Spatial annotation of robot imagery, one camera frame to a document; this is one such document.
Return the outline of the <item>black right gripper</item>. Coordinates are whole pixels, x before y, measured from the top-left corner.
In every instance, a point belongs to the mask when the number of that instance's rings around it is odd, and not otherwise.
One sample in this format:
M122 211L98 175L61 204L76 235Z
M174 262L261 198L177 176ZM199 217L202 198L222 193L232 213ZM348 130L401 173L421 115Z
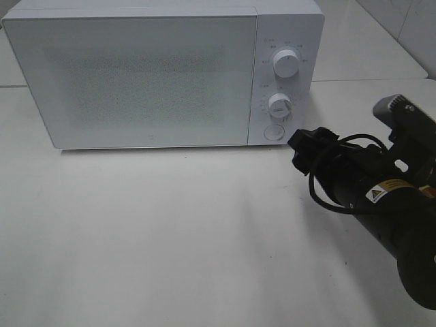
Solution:
M366 138L379 143L367 134L356 134L337 140L337 135L325 127L314 130L297 129L287 144L294 150L293 166L309 175L309 194L321 207L336 213L406 213L422 209L422 192L414 187L400 187L394 191L382 189L373 202L367 193L375 177L366 172L352 156L369 154L364 148L346 147L348 140Z

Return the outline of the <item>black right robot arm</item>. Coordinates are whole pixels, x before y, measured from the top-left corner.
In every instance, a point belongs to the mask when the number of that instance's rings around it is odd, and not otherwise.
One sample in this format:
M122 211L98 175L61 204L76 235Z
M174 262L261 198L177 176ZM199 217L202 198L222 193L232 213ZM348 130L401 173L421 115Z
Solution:
M355 217L395 258L408 295L435 309L435 199L406 179L374 136L340 138L319 127L298 129L287 143L312 200Z

